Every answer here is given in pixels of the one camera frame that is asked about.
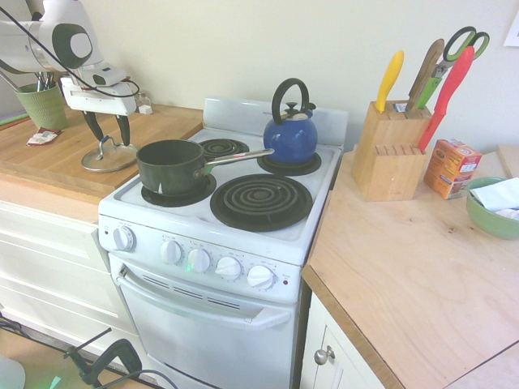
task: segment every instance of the pan handle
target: pan handle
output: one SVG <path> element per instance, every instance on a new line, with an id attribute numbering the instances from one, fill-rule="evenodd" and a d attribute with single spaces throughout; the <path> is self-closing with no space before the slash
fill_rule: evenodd
<path id="1" fill-rule="evenodd" d="M 206 162 L 202 169 L 198 169 L 193 173 L 194 178 L 206 176 L 212 172 L 212 168 L 218 165 L 230 164 L 232 162 L 239 162 L 240 160 L 250 160 L 260 156 L 269 156 L 274 153 L 273 148 L 259 150 L 257 152 L 242 152 L 240 154 L 233 154 L 232 156 L 219 156 L 210 162 Z"/>

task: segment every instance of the green scissors handle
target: green scissors handle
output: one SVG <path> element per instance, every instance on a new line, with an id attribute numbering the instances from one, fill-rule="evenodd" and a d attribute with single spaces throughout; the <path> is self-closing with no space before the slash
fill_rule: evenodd
<path id="1" fill-rule="evenodd" d="M 454 43 L 456 43 L 460 36 L 466 34 L 467 32 L 469 33 L 469 35 L 465 38 L 457 52 L 454 54 L 449 54 L 448 51 L 451 49 Z M 485 49 L 488 46 L 488 42 L 490 41 L 490 36 L 486 32 L 476 32 L 476 29 L 474 27 L 463 27 L 460 31 L 456 32 L 447 42 L 444 49 L 444 60 L 448 62 L 456 61 L 467 46 L 474 46 L 480 38 L 483 38 L 483 42 L 481 46 L 479 46 L 479 49 L 476 51 L 474 59 L 479 57 L 483 53 L 483 51 L 485 51 Z"/>
<path id="2" fill-rule="evenodd" d="M 465 38 L 457 52 L 454 54 L 449 54 L 448 51 L 451 49 L 454 43 L 460 38 L 460 36 L 466 34 L 467 32 L 469 33 L 469 35 Z M 483 53 L 483 51 L 485 51 L 485 49 L 488 46 L 488 42 L 490 41 L 490 36 L 486 32 L 476 32 L 476 29 L 474 27 L 468 26 L 463 27 L 461 30 L 456 32 L 451 37 L 451 39 L 449 39 L 444 49 L 444 60 L 440 62 L 438 65 L 436 65 L 436 68 L 432 72 L 431 77 L 427 81 L 425 87 L 423 87 L 422 94 L 416 101 L 416 108 L 425 108 L 425 104 L 429 101 L 438 85 L 440 85 L 441 79 L 447 73 L 448 68 L 454 65 L 454 63 L 460 57 L 463 50 L 465 50 L 468 46 L 474 46 L 474 44 L 480 38 L 483 39 L 483 42 L 474 54 L 474 59 L 476 59 Z"/>

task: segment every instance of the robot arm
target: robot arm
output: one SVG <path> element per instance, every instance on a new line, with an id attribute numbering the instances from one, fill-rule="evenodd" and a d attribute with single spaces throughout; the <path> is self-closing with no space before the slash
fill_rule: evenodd
<path id="1" fill-rule="evenodd" d="M 44 0 L 38 21 L 19 22 L 46 51 L 15 22 L 0 22 L 0 68 L 11 73 L 68 71 L 62 77 L 66 103 L 83 111 L 97 138 L 102 131 L 95 113 L 118 117 L 124 143 L 129 143 L 127 118 L 135 98 L 126 72 L 106 62 L 86 10 L 78 0 Z"/>

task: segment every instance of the red knife handle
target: red knife handle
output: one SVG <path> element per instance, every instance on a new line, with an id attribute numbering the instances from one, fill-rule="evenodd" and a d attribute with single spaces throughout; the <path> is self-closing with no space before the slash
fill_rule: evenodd
<path id="1" fill-rule="evenodd" d="M 461 81 L 467 75 L 472 62 L 474 61 L 474 47 L 467 46 L 460 57 L 454 63 L 453 68 L 448 73 L 444 86 L 441 88 L 440 95 L 436 101 L 435 113 L 444 116 L 447 114 L 447 105 L 453 93 L 460 86 Z"/>
<path id="2" fill-rule="evenodd" d="M 432 115 L 432 118 L 429 121 L 429 124 L 427 124 L 427 128 L 425 129 L 422 137 L 418 141 L 418 147 L 420 147 L 421 152 L 425 152 L 427 145 L 429 144 L 429 142 L 431 142 L 432 135 L 435 134 L 436 129 L 440 125 L 443 118 L 444 118 L 444 115 L 440 115 L 437 112 L 435 112 L 435 114 Z"/>

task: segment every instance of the oven door handle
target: oven door handle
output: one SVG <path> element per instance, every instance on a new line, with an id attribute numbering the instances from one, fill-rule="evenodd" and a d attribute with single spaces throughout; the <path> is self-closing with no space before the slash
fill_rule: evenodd
<path id="1" fill-rule="evenodd" d="M 191 306 L 179 304 L 173 299 L 166 299 L 156 293 L 144 289 L 135 282 L 127 279 L 126 276 L 118 276 L 116 281 L 121 286 L 124 286 L 129 291 L 145 300 L 157 308 L 167 310 L 172 314 L 177 314 L 184 318 L 190 318 L 204 323 L 215 324 L 218 323 L 223 327 L 239 328 L 247 331 L 262 331 L 267 328 L 277 326 L 278 324 L 286 323 L 290 320 L 291 314 L 287 310 L 276 309 L 274 307 L 264 307 L 254 317 L 237 318 L 225 314 L 214 314 L 197 310 Z"/>

